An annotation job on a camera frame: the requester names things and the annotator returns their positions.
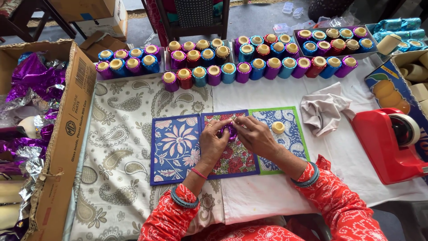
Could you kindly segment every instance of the green border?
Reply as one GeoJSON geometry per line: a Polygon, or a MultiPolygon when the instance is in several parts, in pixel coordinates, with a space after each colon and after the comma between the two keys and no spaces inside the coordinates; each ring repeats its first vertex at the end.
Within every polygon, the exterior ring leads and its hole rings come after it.
{"type": "MultiPolygon", "coordinates": [[[[295,106],[286,106],[286,107],[276,107],[276,108],[262,108],[262,109],[249,109],[248,115],[253,115],[253,111],[280,111],[280,110],[293,110],[294,117],[296,118],[297,127],[299,128],[300,138],[302,139],[303,148],[305,149],[306,160],[310,162],[310,157],[308,153],[308,148],[306,147],[305,137],[303,136],[302,126],[300,125],[299,116],[297,114],[297,109],[295,106]]],[[[282,170],[278,171],[264,171],[260,165],[260,157],[257,156],[257,160],[260,168],[260,175],[273,175],[284,173],[282,170]]]]}

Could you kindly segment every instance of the blue floral placemat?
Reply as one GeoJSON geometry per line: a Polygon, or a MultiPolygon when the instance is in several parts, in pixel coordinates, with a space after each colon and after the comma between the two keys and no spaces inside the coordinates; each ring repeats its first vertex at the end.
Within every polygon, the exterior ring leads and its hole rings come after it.
{"type": "MultiPolygon", "coordinates": [[[[223,121],[235,119],[238,116],[248,116],[248,110],[226,111],[217,113],[202,113],[202,130],[211,120],[223,121]]],[[[257,155],[247,150],[242,142],[237,138],[234,142],[229,142],[217,161],[208,179],[242,177],[260,174],[259,166],[256,163],[257,155]]]]}
{"type": "MultiPolygon", "coordinates": [[[[252,109],[248,110],[248,112],[257,120],[268,125],[269,128],[271,128],[272,124],[276,121],[284,123],[285,131],[282,134],[276,134],[272,131],[272,129],[270,129],[270,132],[272,133],[273,138],[275,138],[275,141],[283,145],[300,159],[304,161],[310,161],[296,107],[289,106],[266,109],[252,109]]],[[[264,157],[258,157],[258,160],[261,175],[283,173],[283,171],[279,169],[277,165],[275,165],[268,159],[264,157]]]]}
{"type": "Polygon", "coordinates": [[[182,182],[200,158],[198,114],[156,118],[152,122],[150,185],[182,182]]]}

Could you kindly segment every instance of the blue border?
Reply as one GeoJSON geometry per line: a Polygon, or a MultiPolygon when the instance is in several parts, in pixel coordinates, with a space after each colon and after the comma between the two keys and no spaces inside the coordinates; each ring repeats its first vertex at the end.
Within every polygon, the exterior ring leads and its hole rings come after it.
{"type": "Polygon", "coordinates": [[[155,123],[156,121],[166,121],[166,120],[177,120],[181,118],[187,118],[187,117],[197,117],[198,118],[198,131],[199,136],[201,135],[201,116],[199,114],[187,114],[187,115],[179,115],[179,116],[171,116],[171,117],[162,117],[162,118],[153,118],[152,119],[152,142],[151,142],[151,148],[152,151],[150,153],[150,186],[159,186],[159,185],[165,185],[165,184],[175,184],[175,183],[181,183],[184,179],[177,179],[177,180],[170,180],[170,181],[158,181],[154,182],[155,174],[152,171],[152,167],[155,166],[155,123]]]}
{"type": "MultiPolygon", "coordinates": [[[[248,110],[237,110],[237,111],[223,111],[223,112],[212,112],[212,113],[202,113],[201,114],[201,125],[202,122],[204,123],[204,125],[202,126],[202,131],[205,128],[205,116],[207,115],[220,115],[220,114],[235,114],[235,113],[245,113],[246,116],[249,116],[248,110]]],[[[209,175],[208,176],[208,180],[215,180],[215,179],[221,179],[221,178],[236,178],[236,177],[243,177],[243,176],[250,176],[250,175],[259,175],[260,174],[260,167],[259,164],[256,163],[258,162],[258,157],[257,155],[253,153],[253,159],[254,159],[254,165],[256,166],[256,170],[255,171],[250,171],[250,172],[239,172],[239,173],[228,173],[228,174],[220,174],[220,175],[209,175]]]]}

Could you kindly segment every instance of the woman's left hand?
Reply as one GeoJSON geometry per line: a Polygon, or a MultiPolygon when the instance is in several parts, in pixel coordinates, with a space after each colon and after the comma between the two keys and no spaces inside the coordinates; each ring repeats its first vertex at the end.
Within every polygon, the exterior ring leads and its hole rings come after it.
{"type": "Polygon", "coordinates": [[[221,138],[218,138],[217,132],[223,128],[223,126],[231,122],[232,119],[222,121],[212,120],[207,126],[205,126],[205,129],[202,131],[199,138],[199,145],[201,147],[200,162],[214,166],[219,160],[229,141],[230,133],[229,130],[225,128],[221,138]]]}

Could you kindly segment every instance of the red printed kurta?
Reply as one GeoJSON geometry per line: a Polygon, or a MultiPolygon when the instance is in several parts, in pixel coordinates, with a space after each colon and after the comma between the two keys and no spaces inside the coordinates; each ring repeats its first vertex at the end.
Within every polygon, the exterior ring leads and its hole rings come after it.
{"type": "MultiPolygon", "coordinates": [[[[386,241],[379,223],[372,218],[373,210],[366,207],[358,194],[330,172],[330,162],[319,155],[316,165],[320,169],[318,180],[307,188],[296,187],[322,213],[335,241],[386,241]]],[[[314,175],[314,167],[306,167],[299,182],[308,181],[314,175]]],[[[196,197],[183,184],[177,195],[186,202],[195,202],[196,197]]],[[[159,205],[143,224],[138,241],[179,241],[186,234],[197,208],[179,206],[171,199],[171,191],[165,193],[159,205]]],[[[260,225],[257,220],[247,223],[223,225],[210,232],[196,234],[197,240],[205,241],[303,241],[284,227],[260,225]]]]}

